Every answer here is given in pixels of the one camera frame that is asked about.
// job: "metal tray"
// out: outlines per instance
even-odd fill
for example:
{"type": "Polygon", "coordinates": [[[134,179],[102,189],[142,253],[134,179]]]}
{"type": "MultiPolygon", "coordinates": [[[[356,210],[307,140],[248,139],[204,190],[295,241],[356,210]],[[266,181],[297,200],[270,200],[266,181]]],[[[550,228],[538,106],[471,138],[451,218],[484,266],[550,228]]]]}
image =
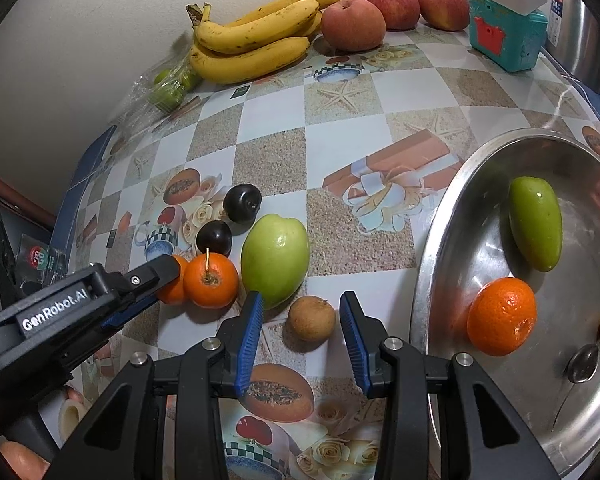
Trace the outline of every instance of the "metal tray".
{"type": "MultiPolygon", "coordinates": [[[[564,376],[573,353],[596,342],[599,323],[600,158],[576,140],[537,128],[487,142],[462,166],[431,224],[413,300],[411,344],[446,358],[459,351],[474,355],[564,476],[600,446],[600,364],[592,380],[573,389],[564,376]],[[510,232],[507,190],[522,175],[546,179],[560,203],[562,256],[548,273],[526,264],[510,232]],[[483,285],[511,275],[535,291],[538,321],[518,350],[494,358],[469,342],[466,313],[483,285]]],[[[439,472],[434,401],[430,396],[430,456],[439,472]]]]}

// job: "printed gift box pattern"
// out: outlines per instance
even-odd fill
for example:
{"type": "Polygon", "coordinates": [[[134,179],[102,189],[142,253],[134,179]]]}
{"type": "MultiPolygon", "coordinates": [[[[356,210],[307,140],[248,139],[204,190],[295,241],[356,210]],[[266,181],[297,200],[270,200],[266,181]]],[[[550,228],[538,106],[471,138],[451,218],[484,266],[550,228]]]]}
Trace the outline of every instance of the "printed gift box pattern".
{"type": "Polygon", "coordinates": [[[342,197],[361,233],[399,232],[408,216],[435,207],[463,161],[429,130],[361,158],[325,177],[322,188],[342,197]]]}

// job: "mandarin orange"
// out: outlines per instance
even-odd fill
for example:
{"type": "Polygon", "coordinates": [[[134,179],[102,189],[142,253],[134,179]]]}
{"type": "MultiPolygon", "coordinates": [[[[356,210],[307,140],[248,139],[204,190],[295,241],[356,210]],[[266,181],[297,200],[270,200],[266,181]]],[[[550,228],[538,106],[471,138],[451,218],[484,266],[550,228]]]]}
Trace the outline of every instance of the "mandarin orange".
{"type": "Polygon", "coordinates": [[[156,297],[166,304],[180,304],[185,300],[184,294],[184,271],[189,263],[182,256],[174,256],[180,264],[180,275],[172,282],[155,293],[156,297]]]}
{"type": "Polygon", "coordinates": [[[239,284],[234,264],[218,253],[196,256],[184,273],[185,295],[202,308],[223,308],[233,303],[239,284]]]}
{"type": "Polygon", "coordinates": [[[466,331],[478,350],[503,356],[526,341],[536,317],[531,287],[517,278],[499,278],[478,292],[469,309],[466,331]]]}

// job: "red apple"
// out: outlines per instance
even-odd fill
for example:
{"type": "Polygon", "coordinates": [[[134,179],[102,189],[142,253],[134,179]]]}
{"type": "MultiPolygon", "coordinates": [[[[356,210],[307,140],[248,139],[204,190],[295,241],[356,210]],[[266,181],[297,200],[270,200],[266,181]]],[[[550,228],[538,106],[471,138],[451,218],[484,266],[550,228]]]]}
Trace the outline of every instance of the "red apple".
{"type": "Polygon", "coordinates": [[[386,28],[408,30],[416,26],[420,19],[418,0],[368,0],[384,17],[386,28]]]}
{"type": "Polygon", "coordinates": [[[386,32],[382,12],[366,0],[340,0],[322,14],[322,35],[346,52],[369,50],[382,43],[386,32]]]}
{"type": "Polygon", "coordinates": [[[422,17],[435,28],[457,32],[469,25],[469,0],[418,0],[422,17]]]}

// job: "metal bolt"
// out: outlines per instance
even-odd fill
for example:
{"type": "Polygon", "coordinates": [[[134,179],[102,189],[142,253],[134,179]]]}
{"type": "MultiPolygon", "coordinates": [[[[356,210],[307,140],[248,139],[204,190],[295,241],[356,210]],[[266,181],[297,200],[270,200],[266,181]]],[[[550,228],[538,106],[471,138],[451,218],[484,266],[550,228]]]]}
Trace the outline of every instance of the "metal bolt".
{"type": "Polygon", "coordinates": [[[131,359],[129,359],[129,362],[133,365],[133,366],[142,366],[148,359],[149,357],[147,356],[147,354],[145,352],[134,352],[131,355],[131,359]]]}
{"type": "Polygon", "coordinates": [[[402,348],[402,339],[399,337],[388,337],[384,340],[384,346],[386,346],[389,350],[399,350],[402,348]]]}
{"type": "Polygon", "coordinates": [[[460,366],[471,366],[474,364],[474,358],[471,357],[467,352],[460,352],[456,356],[456,361],[460,366]]]}
{"type": "Polygon", "coordinates": [[[202,342],[202,348],[205,350],[218,350],[222,342],[217,337],[207,337],[202,342]]]}

